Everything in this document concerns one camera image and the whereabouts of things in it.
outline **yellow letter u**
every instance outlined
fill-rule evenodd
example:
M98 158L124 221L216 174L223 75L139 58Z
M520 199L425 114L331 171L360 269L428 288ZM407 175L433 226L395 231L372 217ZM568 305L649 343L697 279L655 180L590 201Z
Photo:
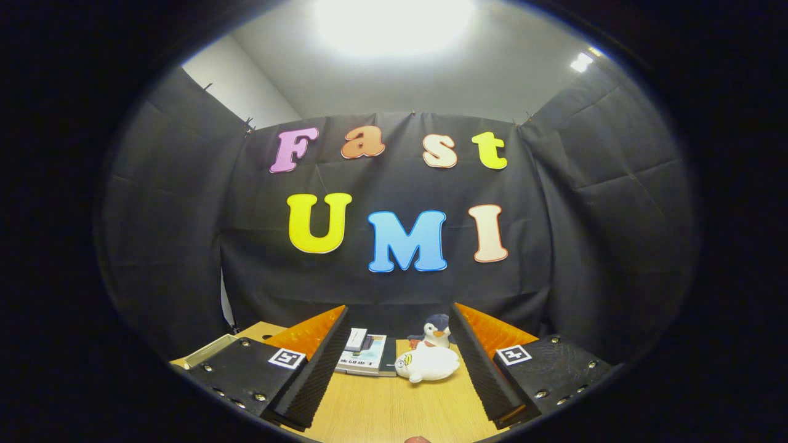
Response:
M349 194L337 192L325 196L329 205L329 233L324 237L312 236L309 230L312 206L318 202L318 197L312 194L294 194L288 198L290 206L290 241L293 246L310 254L325 254L337 249L344 239L345 207L353 199Z

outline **ceiling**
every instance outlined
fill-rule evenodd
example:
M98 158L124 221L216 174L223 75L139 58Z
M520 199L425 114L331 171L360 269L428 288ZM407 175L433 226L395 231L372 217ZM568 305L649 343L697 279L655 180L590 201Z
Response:
M317 32L318 1L283 2L232 33L303 118L413 109L523 122L582 75L570 63L589 47L531 9L477 0L464 29L440 50L349 54ZM381 18L344 20L370 29ZM402 32L410 32L406 24Z

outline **white wall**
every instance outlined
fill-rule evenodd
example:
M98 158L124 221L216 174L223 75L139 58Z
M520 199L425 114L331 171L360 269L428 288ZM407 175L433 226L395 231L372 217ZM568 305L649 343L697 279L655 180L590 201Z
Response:
M232 35L226 35L183 64L200 86L258 129L301 120L282 94L260 72Z

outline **book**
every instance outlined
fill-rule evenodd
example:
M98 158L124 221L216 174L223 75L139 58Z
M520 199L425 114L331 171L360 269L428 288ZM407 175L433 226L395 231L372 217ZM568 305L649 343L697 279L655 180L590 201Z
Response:
M385 335L367 334L362 350L343 351L335 372L372 377L396 377L396 340Z

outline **foam letter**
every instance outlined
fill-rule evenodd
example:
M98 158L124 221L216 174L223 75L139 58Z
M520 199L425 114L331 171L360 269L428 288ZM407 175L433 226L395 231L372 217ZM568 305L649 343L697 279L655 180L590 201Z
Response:
M307 152L307 143L309 143L307 139L317 138L317 128L298 129L279 134L279 151L277 151L277 160L271 165L271 173L286 173L294 170L296 164L293 162L293 154L297 158L302 158Z
M374 157L386 148L383 144L383 133L377 126L362 126L353 129L345 136L347 142L342 146L342 156L357 158L362 155Z
M504 147L504 141L495 138L492 132L482 132L481 134L470 139L470 141L479 145L479 159L490 169L503 169L509 163L506 158L499 158L497 147Z
M433 168L451 168L457 164L457 154L452 150L454 140L450 136L429 134L422 141L427 150L422 157L428 166Z
M418 215L410 234L405 233L400 220L393 212L373 212L367 218L375 228L375 260L370 263L372 272L391 272L394 263L388 259L388 250L394 254L401 270L406 270L416 255L414 268L420 271L444 270L448 263L443 258L440 245L440 228L446 214L439 210L426 210Z
M313 237L309 230L309 221L312 215L312 206L318 202L318 197L311 194L294 194L288 198L290 206L290 241L293 246L310 254L325 254L337 249L344 239L344 214L345 207L353 199L349 194L337 192L325 196L329 204L329 233L324 237Z
M479 235L479 250L474 260L480 263L499 262L509 256L509 251L500 244L498 205L479 205L468 210L468 214L476 219L476 232Z

